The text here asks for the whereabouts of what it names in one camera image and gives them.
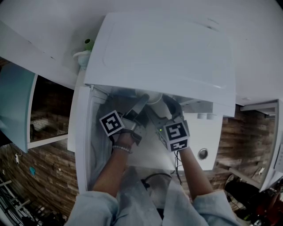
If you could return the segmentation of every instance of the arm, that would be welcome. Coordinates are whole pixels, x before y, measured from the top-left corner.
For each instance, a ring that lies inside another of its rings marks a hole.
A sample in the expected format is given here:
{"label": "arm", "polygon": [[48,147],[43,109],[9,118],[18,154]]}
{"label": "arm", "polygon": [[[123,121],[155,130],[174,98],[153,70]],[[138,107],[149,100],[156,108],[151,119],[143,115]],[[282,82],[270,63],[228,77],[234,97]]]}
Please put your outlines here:
{"label": "arm", "polygon": [[213,188],[190,147],[181,150],[180,156],[192,199],[194,200],[196,196],[212,193]]}
{"label": "arm", "polygon": [[[126,146],[132,146],[134,140],[130,133],[123,133],[119,136],[117,142],[119,144],[125,144]],[[129,153],[126,151],[119,149],[113,150],[110,159],[94,184],[94,191],[105,192],[116,197],[128,160],[128,155]]]}

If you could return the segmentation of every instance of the light blue cabinet door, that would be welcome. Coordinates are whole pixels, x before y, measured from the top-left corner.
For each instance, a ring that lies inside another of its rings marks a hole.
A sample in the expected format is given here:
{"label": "light blue cabinet door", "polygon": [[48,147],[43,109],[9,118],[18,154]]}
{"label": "light blue cabinet door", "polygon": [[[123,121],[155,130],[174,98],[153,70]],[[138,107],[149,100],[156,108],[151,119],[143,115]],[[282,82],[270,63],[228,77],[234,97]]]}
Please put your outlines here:
{"label": "light blue cabinet door", "polygon": [[27,115],[35,74],[9,63],[0,72],[0,130],[27,152]]}

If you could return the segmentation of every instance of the light blue sleeve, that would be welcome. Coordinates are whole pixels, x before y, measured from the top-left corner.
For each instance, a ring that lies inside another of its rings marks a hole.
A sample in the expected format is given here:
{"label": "light blue sleeve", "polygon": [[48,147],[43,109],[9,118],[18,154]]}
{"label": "light blue sleeve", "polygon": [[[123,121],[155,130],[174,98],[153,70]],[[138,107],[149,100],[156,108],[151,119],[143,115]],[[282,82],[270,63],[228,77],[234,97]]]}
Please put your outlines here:
{"label": "light blue sleeve", "polygon": [[196,197],[193,207],[209,226],[240,226],[223,191]]}
{"label": "light blue sleeve", "polygon": [[118,211],[118,202],[103,192],[86,192],[76,197],[76,203],[66,226],[110,226]]}

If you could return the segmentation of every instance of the hand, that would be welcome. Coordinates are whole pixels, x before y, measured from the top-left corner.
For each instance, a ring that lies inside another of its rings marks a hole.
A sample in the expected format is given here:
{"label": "hand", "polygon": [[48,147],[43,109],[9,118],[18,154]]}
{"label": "hand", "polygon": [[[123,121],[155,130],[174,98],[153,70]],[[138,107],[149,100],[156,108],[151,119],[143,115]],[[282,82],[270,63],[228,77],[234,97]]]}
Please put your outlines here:
{"label": "hand", "polygon": [[125,132],[120,134],[117,142],[132,146],[134,144],[134,139],[132,137],[131,132]]}

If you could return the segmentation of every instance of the wristband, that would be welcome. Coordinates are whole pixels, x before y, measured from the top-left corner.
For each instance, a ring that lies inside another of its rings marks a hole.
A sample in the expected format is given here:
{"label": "wristband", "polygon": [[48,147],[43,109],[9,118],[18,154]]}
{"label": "wristband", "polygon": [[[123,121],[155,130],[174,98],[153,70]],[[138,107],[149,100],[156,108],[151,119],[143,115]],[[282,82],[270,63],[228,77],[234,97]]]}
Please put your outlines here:
{"label": "wristband", "polygon": [[124,144],[124,143],[118,143],[116,142],[113,147],[113,149],[120,149],[120,150],[123,150],[123,151],[126,151],[128,152],[129,154],[132,154],[133,152],[131,151],[131,146],[130,145],[127,145],[127,144]]}

